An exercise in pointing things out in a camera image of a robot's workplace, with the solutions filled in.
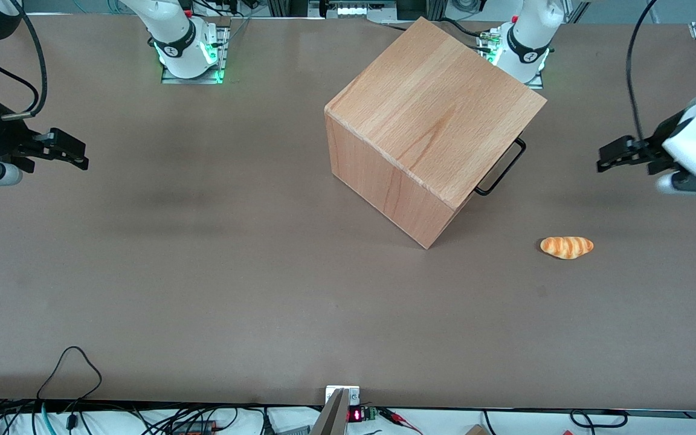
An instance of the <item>white bracket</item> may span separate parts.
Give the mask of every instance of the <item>white bracket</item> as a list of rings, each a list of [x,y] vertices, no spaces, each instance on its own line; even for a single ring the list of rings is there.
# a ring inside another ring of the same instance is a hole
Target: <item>white bracket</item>
[[[325,391],[324,403],[329,402],[329,398],[332,397],[332,393],[338,388],[345,388],[348,390],[350,402],[348,405],[351,407],[356,407],[359,405],[359,387],[357,385],[327,385]]]

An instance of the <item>wooden box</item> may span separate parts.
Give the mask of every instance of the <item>wooden box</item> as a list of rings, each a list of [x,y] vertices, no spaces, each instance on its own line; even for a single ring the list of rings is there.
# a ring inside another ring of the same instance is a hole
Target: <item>wooden box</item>
[[[324,108],[332,173],[428,248],[544,102],[418,19]]]

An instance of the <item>red digital display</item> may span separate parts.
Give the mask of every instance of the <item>red digital display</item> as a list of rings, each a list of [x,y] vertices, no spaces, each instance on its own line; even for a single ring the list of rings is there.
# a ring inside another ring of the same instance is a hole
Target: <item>red digital display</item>
[[[350,407],[348,408],[348,415],[346,416],[346,421],[348,423],[358,423],[360,421],[364,421],[364,413],[361,410],[361,407]]]

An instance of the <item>red wire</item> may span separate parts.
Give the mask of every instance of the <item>red wire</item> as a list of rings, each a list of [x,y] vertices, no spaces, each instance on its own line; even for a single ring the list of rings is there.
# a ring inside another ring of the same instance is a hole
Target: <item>red wire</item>
[[[412,429],[412,430],[414,430],[415,432],[420,433],[420,435],[423,435],[423,432],[421,432],[421,430],[418,429],[417,427],[415,427],[415,426],[413,426],[412,424],[409,424],[409,423],[407,423],[407,422],[404,422],[404,423],[407,424],[407,426],[405,426],[405,427],[407,427],[408,429]]]
[[[396,421],[397,423],[401,424],[402,427],[406,427],[406,428],[408,428],[408,429],[412,429],[412,430],[414,430],[415,432],[420,433],[420,435],[423,435],[423,432],[421,432],[420,429],[418,429],[417,427],[413,426],[409,421],[406,421],[406,419],[404,419],[403,416],[400,416],[399,414],[395,413],[394,415],[391,416],[391,418],[394,419],[394,421]]]

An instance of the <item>black metal handle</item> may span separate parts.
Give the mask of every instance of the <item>black metal handle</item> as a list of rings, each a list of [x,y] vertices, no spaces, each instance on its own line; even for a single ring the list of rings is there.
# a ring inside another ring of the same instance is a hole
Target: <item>black metal handle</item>
[[[518,138],[516,138],[516,140],[514,140],[513,143],[516,143],[517,145],[520,146],[520,152],[516,156],[514,156],[514,159],[512,159],[512,161],[508,165],[506,165],[506,169],[503,170],[503,173],[501,173],[501,175],[498,176],[497,179],[495,179],[494,183],[487,190],[480,189],[480,184],[477,184],[477,186],[474,188],[474,191],[478,195],[487,196],[490,192],[492,192],[492,190],[495,189],[495,186],[497,184],[499,184],[499,182],[501,181],[503,176],[505,176],[506,173],[512,168],[512,166],[514,166],[514,163],[517,163],[517,160],[519,160],[520,156],[522,156],[523,152],[525,152],[525,141],[524,140],[522,140],[521,138],[518,137]],[[504,154],[501,155],[501,158],[506,155],[506,152],[509,152],[509,149],[506,149]],[[498,159],[498,161],[495,162],[495,164],[491,167],[491,170],[488,171],[488,173],[491,173],[494,170],[495,165],[497,165],[500,161],[501,161],[501,159]]]

